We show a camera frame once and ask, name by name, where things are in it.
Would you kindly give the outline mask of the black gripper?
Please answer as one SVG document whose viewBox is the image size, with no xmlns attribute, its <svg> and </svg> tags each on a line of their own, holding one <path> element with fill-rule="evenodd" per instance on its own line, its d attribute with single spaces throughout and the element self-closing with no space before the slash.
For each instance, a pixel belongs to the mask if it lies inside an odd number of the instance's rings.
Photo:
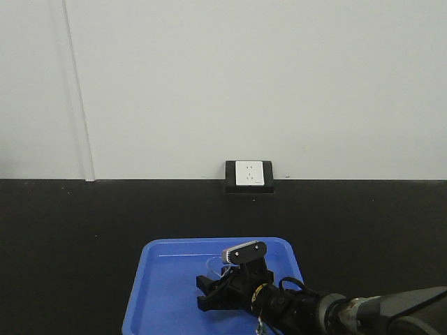
<svg viewBox="0 0 447 335">
<path fill-rule="evenodd" d="M 219 280 L 200 275 L 196 287 L 209 296 L 197 297 L 201 311 L 242 310 L 252 312 L 252 297 L 259 286 L 273 284 L 274 274 L 264 258 L 232 267 Z"/>
</svg>

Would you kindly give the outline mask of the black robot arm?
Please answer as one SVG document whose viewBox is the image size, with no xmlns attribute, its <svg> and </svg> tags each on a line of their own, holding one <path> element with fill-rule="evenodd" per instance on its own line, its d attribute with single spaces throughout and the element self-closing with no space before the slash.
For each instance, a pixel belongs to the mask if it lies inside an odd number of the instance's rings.
<svg viewBox="0 0 447 335">
<path fill-rule="evenodd" d="M 263 259 L 230 267 L 213 281 L 197 276 L 202 311 L 243 310 L 274 334 L 445 334 L 446 287 L 374 297 L 322 294 L 284 277 Z"/>
</svg>

